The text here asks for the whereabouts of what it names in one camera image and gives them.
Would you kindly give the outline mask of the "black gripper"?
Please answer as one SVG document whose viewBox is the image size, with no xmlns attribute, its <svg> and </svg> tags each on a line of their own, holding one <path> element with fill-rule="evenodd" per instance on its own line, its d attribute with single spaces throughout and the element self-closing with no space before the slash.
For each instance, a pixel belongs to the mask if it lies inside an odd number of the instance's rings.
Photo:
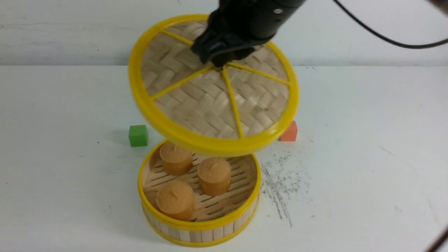
<svg viewBox="0 0 448 252">
<path fill-rule="evenodd" d="M 273 38 L 279 15 L 280 5 L 274 0 L 221 0 L 190 49 L 203 64 L 222 68 L 245 59 Z"/>
</svg>

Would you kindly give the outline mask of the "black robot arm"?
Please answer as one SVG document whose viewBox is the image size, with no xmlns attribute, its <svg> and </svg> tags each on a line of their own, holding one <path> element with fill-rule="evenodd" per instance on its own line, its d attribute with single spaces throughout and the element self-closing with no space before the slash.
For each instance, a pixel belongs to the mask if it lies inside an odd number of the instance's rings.
<svg viewBox="0 0 448 252">
<path fill-rule="evenodd" d="M 200 62 L 218 68 L 243 60 L 256 46 L 270 41 L 303 4 L 302 0 L 220 0 L 191 51 Z"/>
</svg>

